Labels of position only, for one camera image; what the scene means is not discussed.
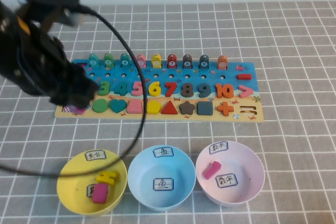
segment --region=gray grid tablecloth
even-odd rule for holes
[[[181,207],[154,213],[127,189],[111,215],[77,216],[60,204],[56,181],[0,172],[0,224],[335,223],[336,210],[336,2],[215,5],[101,6],[135,54],[166,58],[207,54],[254,62],[265,122],[254,124],[148,121],[136,155],[170,144],[195,161],[209,143],[238,141],[254,150],[266,170],[262,192],[239,208],[222,208],[196,184]],[[54,26],[69,59],[93,51],[124,52],[103,23],[85,18],[78,29]],[[32,98],[0,77],[0,162],[60,170],[92,148],[121,153],[137,121],[55,119],[46,98]],[[129,165],[133,156],[126,160]]]

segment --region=yellow wooden number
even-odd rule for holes
[[[148,93],[152,97],[157,97],[161,94],[160,82],[154,81],[148,87]]]

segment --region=black cable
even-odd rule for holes
[[[140,134],[142,132],[145,120],[146,120],[146,109],[147,109],[147,90],[146,90],[146,82],[145,82],[145,78],[143,76],[142,70],[138,64],[138,61],[136,59],[136,57],[134,56],[131,48],[127,45],[127,43],[125,42],[125,40],[121,37],[121,35],[118,33],[118,31],[101,15],[99,15],[95,10],[87,7],[87,6],[79,6],[79,8],[77,10],[75,10],[76,12],[79,13],[83,13],[83,14],[88,14],[91,16],[95,16],[97,17],[99,20],[101,20],[115,35],[116,37],[120,40],[120,42],[122,43],[122,45],[124,46],[124,48],[126,49],[126,51],[128,52],[128,54],[130,55],[138,73],[140,76],[140,81],[142,84],[142,90],[143,90],[143,113],[142,113],[142,117],[141,117],[141,122],[140,122],[140,126],[138,129],[138,132],[136,133],[133,142],[130,144],[130,146],[126,149],[126,151],[124,151],[124,153],[121,154],[120,157],[116,158],[114,161],[110,162],[109,164],[106,164],[104,166],[101,166],[99,168],[93,169],[93,170],[89,170],[87,172],[80,172],[80,173],[71,173],[71,174],[59,174],[59,173],[40,173],[40,172],[32,172],[29,170],[24,170],[24,169],[15,169],[9,166],[5,166],[0,164],[0,169],[2,170],[6,170],[8,172],[12,172],[12,173],[18,173],[18,174],[22,174],[22,175],[27,175],[27,176],[40,176],[40,177],[48,177],[48,178],[59,178],[59,177],[77,177],[77,176],[84,176],[84,175],[89,175],[89,174],[93,174],[93,173],[97,173],[101,170],[104,170],[106,168],[109,168],[113,165],[115,165],[117,162],[121,161],[122,159],[124,159],[130,152],[131,150],[134,148],[134,146],[136,145]]]

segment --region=plus sign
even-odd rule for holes
[[[229,112],[233,112],[233,106],[229,106],[227,102],[223,102],[222,105],[217,106],[217,111],[222,111],[223,116],[229,116]]]

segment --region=green circle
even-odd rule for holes
[[[98,99],[93,102],[92,109],[96,113],[103,113],[109,108],[109,104],[105,99]]]

